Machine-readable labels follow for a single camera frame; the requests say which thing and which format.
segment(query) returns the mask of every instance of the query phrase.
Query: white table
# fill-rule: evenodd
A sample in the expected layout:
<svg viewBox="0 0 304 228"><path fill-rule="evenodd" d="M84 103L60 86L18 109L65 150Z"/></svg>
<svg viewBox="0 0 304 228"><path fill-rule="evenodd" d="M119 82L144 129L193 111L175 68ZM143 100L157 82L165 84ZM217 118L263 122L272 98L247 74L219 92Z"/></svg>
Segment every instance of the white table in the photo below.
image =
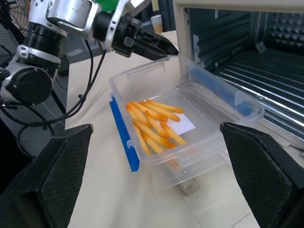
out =
<svg viewBox="0 0 304 228"><path fill-rule="evenodd" d="M177 43L175 31L164 36ZM95 68L100 58L94 58ZM114 52L107 53L82 110L66 122L66 128L86 123L94 127L69 228L202 227L186 202L193 205L195 214L200 214L204 227L231 227L227 221L233 216L243 218L244 213L249 215L248 221L253 220L250 222L253 226L247 227L257 227L228 165L200 176L200 182L204 183L201 189L185 198L177 188L160 190L142 164L138 172L130 171L109 105L108 81L115 74L148 62L150 60L136 54L125 58ZM70 66L67 109L78 101L78 94L85 91L89 69L90 60ZM234 207L230 207L229 202L233 202ZM221 214L227 221L218 219Z"/></svg>

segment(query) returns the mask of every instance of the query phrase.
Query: french fry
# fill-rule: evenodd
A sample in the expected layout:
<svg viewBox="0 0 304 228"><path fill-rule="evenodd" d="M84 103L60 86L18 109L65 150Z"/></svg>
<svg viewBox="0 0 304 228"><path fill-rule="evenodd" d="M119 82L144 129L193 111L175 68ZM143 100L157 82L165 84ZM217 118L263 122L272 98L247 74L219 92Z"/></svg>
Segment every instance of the french fry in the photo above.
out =
<svg viewBox="0 0 304 228"><path fill-rule="evenodd" d="M179 145L185 145L187 142L173 131L165 122L161 122L161 126Z"/></svg>
<svg viewBox="0 0 304 228"><path fill-rule="evenodd" d="M179 113L179 114L183 114L184 110L182 108L179 107L175 107L175 106L171 106L171 105L167 105L167 104L163 104L163 103L159 103L153 100L147 100L148 103L155 105L157 107L172 111L174 113Z"/></svg>
<svg viewBox="0 0 304 228"><path fill-rule="evenodd" d="M168 112L167 110L164 110L164 109L162 109L162 108L160 108L160 107L154 106L154 105L152 105L152 104L150 104L150 103L148 103L148 102L141 101L140 104L142 104L143 106L145 106L145 107L147 107L147 108L150 108L150 109L152 109L152 110L154 110L154 111L156 111L156 112L158 112L158 113L160 113L160 114L163 114L163 115L165 115L166 117L168 117L168 118L170 118L170 119L172 119L172 120L174 120L174 121L177 121L177 122L178 122L178 121L180 120L179 117L178 117L177 115L175 115L175 114L173 114L173 113L170 113L170 112Z"/></svg>
<svg viewBox="0 0 304 228"><path fill-rule="evenodd" d="M129 115L131 116L132 119L137 119L137 116L135 115L135 113L131 110L131 108L129 106L126 106L126 109L129 113Z"/></svg>
<svg viewBox="0 0 304 228"><path fill-rule="evenodd" d="M137 118L147 127L152 128L152 125L150 124L150 122L147 120L147 118L144 116L144 114L135 107L135 105L133 105L131 102L128 102L128 107L135 113L135 115L137 116Z"/></svg>
<svg viewBox="0 0 304 228"><path fill-rule="evenodd" d="M145 111L144 114L146 115L149 122L152 124L152 126L156 129L157 133L164 139L170 139L170 136L168 133L158 124L156 121L152 118L150 115L150 112Z"/></svg>
<svg viewBox="0 0 304 228"><path fill-rule="evenodd" d="M168 117L166 117L165 115L162 115L160 113L157 113L145 106L143 106L142 104L138 103L137 101L133 101L132 102L133 105L135 105L139 110L141 110L143 113L148 111L150 113L150 115L152 116L152 118L159 120L159 121L168 121Z"/></svg>
<svg viewBox="0 0 304 228"><path fill-rule="evenodd" d="M141 144L141 146L142 146L143 151L144 151L145 153L147 153L147 154L151 154L151 152L149 151L149 149L148 149L146 143L144 142L144 139L142 138L141 130L139 130L139 128L138 128L136 125L134 125L134 128L135 128L137 137L138 137L138 139L139 139L139 142L140 142L140 144Z"/></svg>
<svg viewBox="0 0 304 228"><path fill-rule="evenodd" d="M147 134L142 133L142 138L148 143L149 146L157 153L160 154L164 152L162 147L160 147L152 138L150 138ZM175 159L169 160L168 161L170 166L176 167L179 166L179 164L176 162Z"/></svg>
<svg viewBox="0 0 304 228"><path fill-rule="evenodd" d="M140 122L137 119L133 119L132 120L133 124L135 124L139 129L141 129L141 131L143 131L144 133L146 133L148 136L150 136L153 140L155 140L156 142L158 142L159 144L172 149L175 146L175 144L169 142L168 140L165 140L163 138L161 138L157 133L155 133L154 131L152 131L149 127L147 127L146 125L144 125L142 122Z"/></svg>

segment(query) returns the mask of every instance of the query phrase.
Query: white paper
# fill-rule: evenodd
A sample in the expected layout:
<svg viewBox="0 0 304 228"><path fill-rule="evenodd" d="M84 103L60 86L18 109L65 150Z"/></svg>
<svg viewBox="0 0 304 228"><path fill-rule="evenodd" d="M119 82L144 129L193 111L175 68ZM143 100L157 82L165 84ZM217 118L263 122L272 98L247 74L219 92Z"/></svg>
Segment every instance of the white paper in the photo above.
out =
<svg viewBox="0 0 304 228"><path fill-rule="evenodd" d="M184 134L185 132L191 131L195 128L194 124L185 116L185 114L174 114L180 118L180 121L176 122L169 119L166 124L178 135Z"/></svg>

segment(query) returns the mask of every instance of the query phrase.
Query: black cable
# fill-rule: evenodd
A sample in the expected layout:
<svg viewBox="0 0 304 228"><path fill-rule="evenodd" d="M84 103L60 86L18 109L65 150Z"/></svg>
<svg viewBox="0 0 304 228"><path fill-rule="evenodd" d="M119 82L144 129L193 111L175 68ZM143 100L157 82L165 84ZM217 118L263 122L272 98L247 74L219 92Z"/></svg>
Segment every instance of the black cable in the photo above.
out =
<svg viewBox="0 0 304 228"><path fill-rule="evenodd" d="M13 56L13 53L11 53L10 50L8 50L8 49L7 49L6 47L4 47L3 45L0 45L0 48L2 48L3 50L5 50L5 51L8 53L8 55L9 55L10 57Z"/></svg>
<svg viewBox="0 0 304 228"><path fill-rule="evenodd" d="M29 109L31 112L33 112L35 115L37 115L41 120L44 120L44 121L46 120L46 119L43 117L43 115L41 115L37 110L35 110L35 109L32 108L31 106L25 105L25 107L26 107L27 109ZM49 130L51 131L51 135L55 135L55 131L54 131L54 129L51 127L51 125L48 125L47 127L48 127ZM16 137L16 143L17 143L17 146L18 146L19 150L20 150L25 156L34 159L35 156L30 155L30 154L23 148L23 146L21 145L21 134L22 134L22 132L23 132L25 129L27 129L27 128L28 128L28 126L23 126L23 127L19 130L19 132L18 132L18 134L17 134L17 137Z"/></svg>
<svg viewBox="0 0 304 228"><path fill-rule="evenodd" d="M67 88L64 88L64 87L60 84L60 82L58 81L57 77L55 78L55 80L57 81L58 85L59 85L62 89L67 90Z"/></svg>
<svg viewBox="0 0 304 228"><path fill-rule="evenodd" d="M76 103L76 105L75 105L74 107L72 107L72 108L71 108L66 114L64 114L62 117L57 118L57 119L53 119L53 120L43 121L43 122L26 123L26 122L23 122L23 121L21 121L21 120L16 119L16 118L13 117L12 115L10 115L10 114L5 110L4 107L0 106L0 110L1 110L9 119L11 119L11 120L13 120L13 121L15 121L15 122L17 122L17 123L19 123L19 124L21 124L21 125L28 126L28 127L41 127L41 126L47 126L48 124L53 124L53 123L56 123L56 122L58 122L58 121L65 120L65 119L67 119L67 118L70 118L70 117L76 115L76 114L80 111L81 107L83 106L83 103L84 103L85 100L86 100L86 96L88 95L88 93L90 92L91 88L93 87L93 84L94 84L94 82L95 82L95 80L96 80L96 78L97 78L97 75L98 75L98 73L99 73L100 67L101 67L101 65L102 65L102 63L103 63L103 61L104 61L105 54L106 54L106 50L103 51L103 55L102 55L102 57L101 57L101 59L100 59L100 62L99 62L98 67L97 67L97 70L96 70L96 72L95 72L95 74L94 74L94 77L93 77L93 79L92 79L92 82L91 82L91 83L88 83L88 87L87 87L87 90L85 91L85 93L84 93L83 95L79 95L80 100ZM90 57L91 57L91 63L92 63L92 62L93 62L93 55L90 54ZM91 64L90 75L91 75L92 72L93 72L93 64Z"/></svg>
<svg viewBox="0 0 304 228"><path fill-rule="evenodd" d="M31 112L33 112L36 116L38 116L41 120L43 121L46 121L46 118L44 118L43 115L41 115L36 109L32 108L31 106L29 105L24 105L24 107L26 107L27 109L29 109ZM54 129L52 128L51 125L47 125L47 127L49 128L49 130L51 131L51 134L52 135L55 135L55 131Z"/></svg>
<svg viewBox="0 0 304 228"><path fill-rule="evenodd" d="M63 114L65 114L67 112L67 110L66 110L65 106L62 104L61 100L59 99L59 97L57 96L57 94L55 93L55 91L53 89L52 89L52 92L51 92L51 96L54 99L54 101L57 104L60 111Z"/></svg>
<svg viewBox="0 0 304 228"><path fill-rule="evenodd" d="M18 134L17 134L17 138L16 138L17 140L16 140L16 142L17 142L17 146L18 146L19 150L20 150L25 156L34 159L34 158L36 158L36 156L33 156L33 155L29 154L29 153L23 148L23 146L21 145L21 141L20 141L22 132L23 132L25 129L27 129L27 128L28 128L28 126L23 126L23 127L20 129L20 131L19 131Z"/></svg>
<svg viewBox="0 0 304 228"><path fill-rule="evenodd" d="M92 81L94 59L93 59L93 53L92 53L91 47L89 45L89 42L86 39L85 39L85 44L86 44L87 49L89 50L90 58L91 58L90 77L89 77L89 81L88 81L88 84L87 84L87 88L88 88L91 84L91 81Z"/></svg>

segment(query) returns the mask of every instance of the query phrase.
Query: clear plastic box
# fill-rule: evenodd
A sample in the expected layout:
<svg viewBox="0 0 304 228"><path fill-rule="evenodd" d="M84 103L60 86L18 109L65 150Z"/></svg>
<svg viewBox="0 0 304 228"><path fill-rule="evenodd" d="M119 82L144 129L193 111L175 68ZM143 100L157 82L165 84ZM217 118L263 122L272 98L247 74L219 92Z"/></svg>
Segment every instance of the clear plastic box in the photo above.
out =
<svg viewBox="0 0 304 228"><path fill-rule="evenodd" d="M253 98L182 57L168 57L115 75L110 86L131 137L128 145L135 148L163 187L174 186L228 161L219 130L222 122L251 126L264 115L262 105ZM195 126L181 135L186 145L155 155L142 150L125 105L146 99L184 109ZM170 166L173 159L179 166Z"/></svg>

